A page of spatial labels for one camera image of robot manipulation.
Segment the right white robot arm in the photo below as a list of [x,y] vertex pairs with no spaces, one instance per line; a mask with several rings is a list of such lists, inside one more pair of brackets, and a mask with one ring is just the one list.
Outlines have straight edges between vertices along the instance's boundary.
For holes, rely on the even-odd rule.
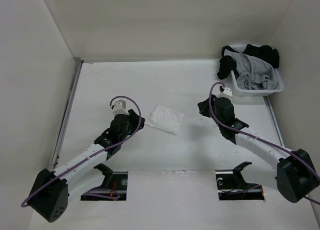
[[291,203],[297,203],[319,187],[320,177],[307,151],[288,150],[258,136],[247,123],[235,117],[228,98],[212,95],[197,107],[200,115],[214,120],[226,140],[249,150],[272,167],[271,173],[257,171],[250,175],[255,184],[262,181]]

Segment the white tank top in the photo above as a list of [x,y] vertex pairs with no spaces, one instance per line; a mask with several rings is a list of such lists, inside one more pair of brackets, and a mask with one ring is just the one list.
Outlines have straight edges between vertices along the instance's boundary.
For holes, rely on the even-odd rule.
[[182,112],[162,105],[157,105],[150,113],[145,124],[168,134],[177,135],[181,128],[184,116],[185,115]]

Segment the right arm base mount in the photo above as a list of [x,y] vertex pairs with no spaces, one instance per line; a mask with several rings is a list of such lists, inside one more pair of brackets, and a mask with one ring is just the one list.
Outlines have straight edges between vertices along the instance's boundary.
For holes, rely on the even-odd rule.
[[261,185],[247,183],[242,170],[252,162],[243,162],[232,170],[217,170],[215,172],[218,199],[220,201],[264,201],[264,191]]

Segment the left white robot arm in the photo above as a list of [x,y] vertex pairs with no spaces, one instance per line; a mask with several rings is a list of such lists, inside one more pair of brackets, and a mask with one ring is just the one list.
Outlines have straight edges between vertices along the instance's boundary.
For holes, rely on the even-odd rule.
[[66,211],[72,187],[91,170],[104,171],[103,163],[141,130],[144,123],[140,111],[130,109],[115,115],[110,126],[84,152],[56,169],[41,170],[22,207],[31,207],[47,222],[55,222]]

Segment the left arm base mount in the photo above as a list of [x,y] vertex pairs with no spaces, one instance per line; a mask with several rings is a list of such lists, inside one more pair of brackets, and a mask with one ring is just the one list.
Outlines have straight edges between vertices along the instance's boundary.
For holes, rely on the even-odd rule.
[[126,201],[128,188],[128,172],[114,172],[105,164],[94,167],[97,173],[103,176],[101,183],[83,194],[81,201]]

